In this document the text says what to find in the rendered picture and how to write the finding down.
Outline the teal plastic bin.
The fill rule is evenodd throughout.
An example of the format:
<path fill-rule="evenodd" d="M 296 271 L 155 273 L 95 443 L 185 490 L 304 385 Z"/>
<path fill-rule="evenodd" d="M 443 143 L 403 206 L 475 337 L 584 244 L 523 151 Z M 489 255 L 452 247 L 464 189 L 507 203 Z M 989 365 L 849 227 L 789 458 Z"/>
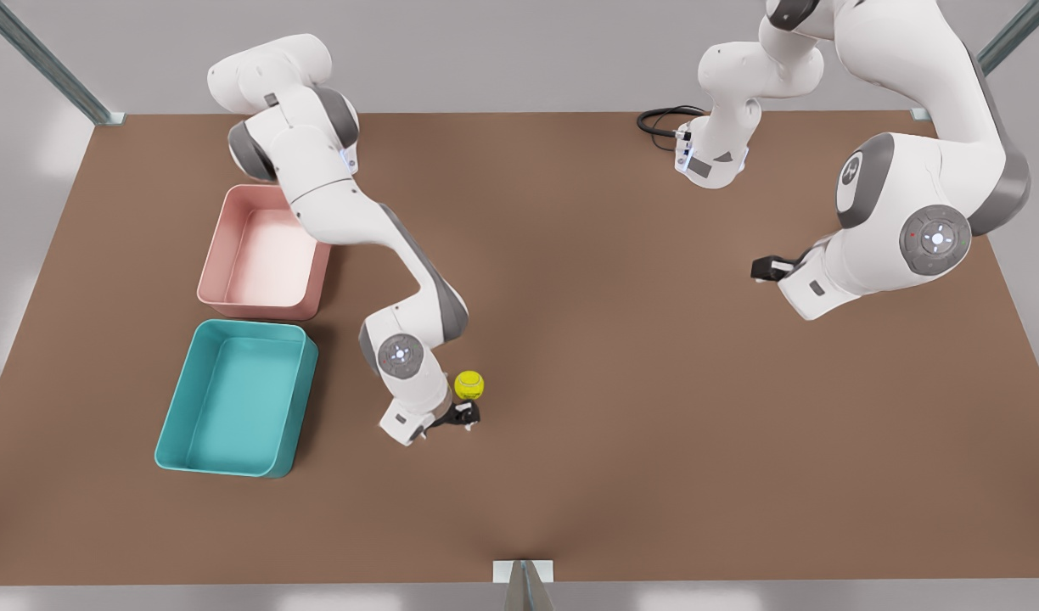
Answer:
<path fill-rule="evenodd" d="M 295 461 L 319 351 L 297 325 L 210 318 L 191 338 L 154 461 L 279 479 Z"/>

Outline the pink plastic bin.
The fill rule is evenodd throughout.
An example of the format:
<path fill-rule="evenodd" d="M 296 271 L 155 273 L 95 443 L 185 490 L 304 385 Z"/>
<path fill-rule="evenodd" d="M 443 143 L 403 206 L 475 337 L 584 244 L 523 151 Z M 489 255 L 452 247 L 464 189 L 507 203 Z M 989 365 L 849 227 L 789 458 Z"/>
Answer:
<path fill-rule="evenodd" d="M 233 186 L 206 254 L 197 298 L 231 318 L 311 320 L 330 251 L 299 224 L 279 186 Z"/>

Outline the silver frame post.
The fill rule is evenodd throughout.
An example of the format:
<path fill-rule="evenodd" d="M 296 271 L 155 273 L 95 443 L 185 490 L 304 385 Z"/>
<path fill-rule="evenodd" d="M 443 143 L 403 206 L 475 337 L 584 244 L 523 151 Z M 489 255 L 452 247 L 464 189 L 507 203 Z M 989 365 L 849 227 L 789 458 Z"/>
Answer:
<path fill-rule="evenodd" d="M 553 582 L 552 560 L 492 561 L 492 583 L 507 584 L 503 611 L 555 611 L 547 591 Z"/>
<path fill-rule="evenodd" d="M 935 0 L 985 75 L 1039 31 L 1039 0 Z"/>
<path fill-rule="evenodd" d="M 0 0 L 0 36 L 10 42 L 14 49 L 94 125 L 119 126 L 124 123 L 125 113 L 105 107 L 3 0 Z"/>

